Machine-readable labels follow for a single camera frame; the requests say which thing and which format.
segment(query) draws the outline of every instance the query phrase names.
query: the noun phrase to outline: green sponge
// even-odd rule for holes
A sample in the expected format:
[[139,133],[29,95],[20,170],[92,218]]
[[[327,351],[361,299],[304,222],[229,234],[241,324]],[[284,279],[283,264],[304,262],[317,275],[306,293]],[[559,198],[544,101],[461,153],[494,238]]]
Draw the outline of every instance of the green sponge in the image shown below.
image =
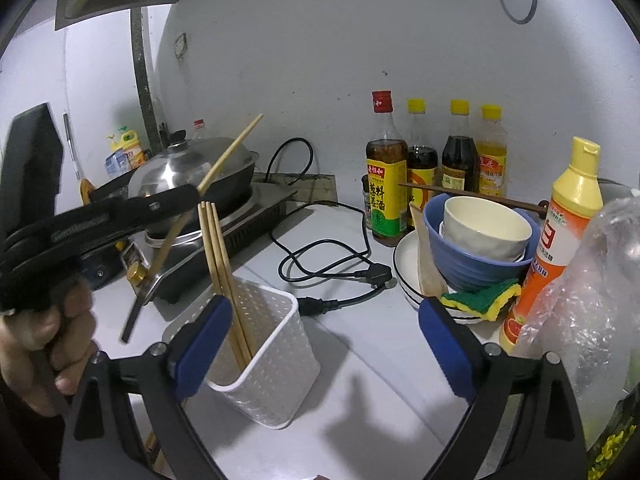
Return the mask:
[[506,280],[488,286],[478,292],[452,292],[443,294],[440,303],[449,308],[456,308],[470,314],[478,314],[482,319],[495,321],[501,309],[514,296],[522,291],[518,280]]

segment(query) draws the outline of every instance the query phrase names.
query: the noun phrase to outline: yellow bottle cap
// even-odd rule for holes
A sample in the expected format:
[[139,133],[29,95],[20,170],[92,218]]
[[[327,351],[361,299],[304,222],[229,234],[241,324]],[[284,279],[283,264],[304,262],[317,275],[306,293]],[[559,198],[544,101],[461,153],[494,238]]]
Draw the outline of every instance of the yellow bottle cap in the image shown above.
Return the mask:
[[498,105],[482,105],[482,118],[491,121],[499,121],[502,118],[502,108]]
[[425,110],[424,99],[407,99],[406,108],[410,114],[423,114]]
[[597,176],[600,161],[600,145],[582,137],[574,137],[571,167],[584,176]]
[[469,115],[469,101],[452,99],[451,113],[454,115]]

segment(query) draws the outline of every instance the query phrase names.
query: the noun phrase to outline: transparent plastic bag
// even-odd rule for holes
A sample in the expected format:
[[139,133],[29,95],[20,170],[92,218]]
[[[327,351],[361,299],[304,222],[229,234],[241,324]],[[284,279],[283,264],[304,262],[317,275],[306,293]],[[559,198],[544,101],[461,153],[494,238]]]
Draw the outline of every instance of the transparent plastic bag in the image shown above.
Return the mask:
[[640,381],[640,198],[597,213],[567,268],[536,298],[513,355],[549,351],[562,358],[589,448]]

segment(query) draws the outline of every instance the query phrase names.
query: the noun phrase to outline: pot lid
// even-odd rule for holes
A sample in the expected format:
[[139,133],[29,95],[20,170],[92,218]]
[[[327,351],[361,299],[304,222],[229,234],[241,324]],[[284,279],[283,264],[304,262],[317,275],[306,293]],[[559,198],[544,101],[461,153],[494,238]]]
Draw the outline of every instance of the pot lid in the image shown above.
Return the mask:
[[[184,184],[197,186],[233,142],[228,137],[186,140],[186,134],[185,130],[172,133],[169,147],[136,170],[129,182],[130,198],[149,196]],[[257,153],[241,144],[223,164],[215,180],[254,164],[257,157]]]

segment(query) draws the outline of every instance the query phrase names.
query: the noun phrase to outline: white plastic basket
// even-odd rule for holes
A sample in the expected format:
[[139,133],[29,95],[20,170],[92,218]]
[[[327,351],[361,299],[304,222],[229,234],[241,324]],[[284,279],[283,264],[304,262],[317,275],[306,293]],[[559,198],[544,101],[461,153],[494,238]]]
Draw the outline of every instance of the white plastic basket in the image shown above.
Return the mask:
[[[287,292],[235,278],[238,301],[248,335],[259,350],[240,374],[228,338],[206,377],[249,418],[267,428],[286,427],[320,373],[298,313],[298,300]],[[194,321],[212,297],[209,287],[164,331],[171,341],[180,328]]]

